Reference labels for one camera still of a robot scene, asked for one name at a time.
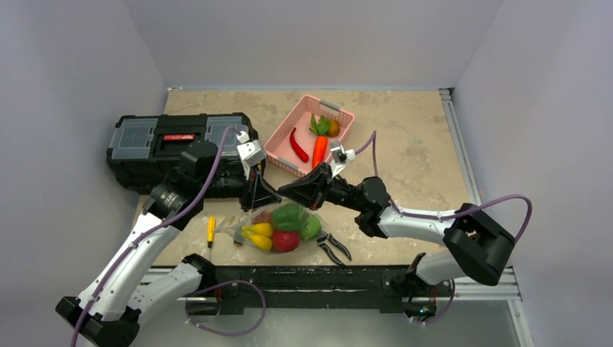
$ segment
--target red tomato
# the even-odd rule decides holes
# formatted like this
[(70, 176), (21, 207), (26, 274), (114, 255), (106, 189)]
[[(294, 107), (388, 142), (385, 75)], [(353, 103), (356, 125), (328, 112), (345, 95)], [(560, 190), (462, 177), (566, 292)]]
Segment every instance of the red tomato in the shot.
[(279, 253), (291, 252), (300, 245), (300, 233), (295, 231), (273, 232), (273, 251)]

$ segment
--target orange carrot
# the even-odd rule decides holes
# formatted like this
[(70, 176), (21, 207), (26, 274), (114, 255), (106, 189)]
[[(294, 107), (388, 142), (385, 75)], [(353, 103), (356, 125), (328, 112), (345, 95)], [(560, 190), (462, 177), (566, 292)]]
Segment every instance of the orange carrot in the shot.
[(315, 147), (313, 147), (313, 168), (315, 168), (319, 163), (324, 161), (324, 154), (327, 148), (327, 137), (326, 136), (318, 136), (317, 140), (315, 140)]
[(327, 131), (330, 130), (330, 121), (323, 115), (320, 117), (320, 121), (315, 121), (315, 115), (311, 113), (311, 132), (317, 135), (315, 140), (315, 146), (313, 147), (313, 168), (316, 168), (319, 163), (324, 161), (324, 155), (327, 148)]

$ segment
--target black toolbox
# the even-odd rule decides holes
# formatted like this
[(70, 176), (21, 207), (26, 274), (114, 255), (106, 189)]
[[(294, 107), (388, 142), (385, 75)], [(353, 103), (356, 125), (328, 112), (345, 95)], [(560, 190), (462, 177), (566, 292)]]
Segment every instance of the black toolbox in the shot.
[[(141, 195), (162, 182), (166, 173), (179, 165), (181, 152), (196, 140), (220, 145), (227, 126), (247, 131), (258, 138), (244, 113), (205, 114), (197, 116), (122, 116), (106, 150), (106, 162), (117, 181)], [(206, 198), (242, 196), (245, 180), (236, 146), (236, 136), (228, 136), (218, 167), (220, 178), (207, 190)]]

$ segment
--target toolbox lid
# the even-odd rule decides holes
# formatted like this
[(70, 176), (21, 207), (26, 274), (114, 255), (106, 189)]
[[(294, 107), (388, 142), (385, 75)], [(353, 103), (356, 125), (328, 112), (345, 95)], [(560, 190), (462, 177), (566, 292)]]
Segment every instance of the toolbox lid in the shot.
[[(207, 119), (207, 132), (205, 134), (205, 140), (211, 141), (219, 146), (223, 131), (229, 126), (233, 126), (242, 132), (249, 132), (249, 127), (241, 122), (241, 116), (210, 117)], [(235, 134), (231, 132), (226, 137), (226, 143), (223, 144), (221, 155), (238, 155), (239, 150), (236, 149), (236, 146), (240, 144), (239, 139), (237, 139)]]
[(125, 119), (113, 131), (109, 148), (113, 148), (111, 159), (149, 158), (149, 148), (153, 141), (153, 129), (158, 119)]

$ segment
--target plastic bag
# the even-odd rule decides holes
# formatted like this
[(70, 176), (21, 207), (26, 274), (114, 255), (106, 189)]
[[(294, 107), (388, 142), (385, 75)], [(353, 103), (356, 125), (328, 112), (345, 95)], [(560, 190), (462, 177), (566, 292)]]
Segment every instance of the plastic bag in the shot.
[(310, 210), (292, 201), (261, 207), (237, 218), (223, 231), (235, 244), (246, 244), (263, 252), (287, 253), (320, 237), (327, 224)]

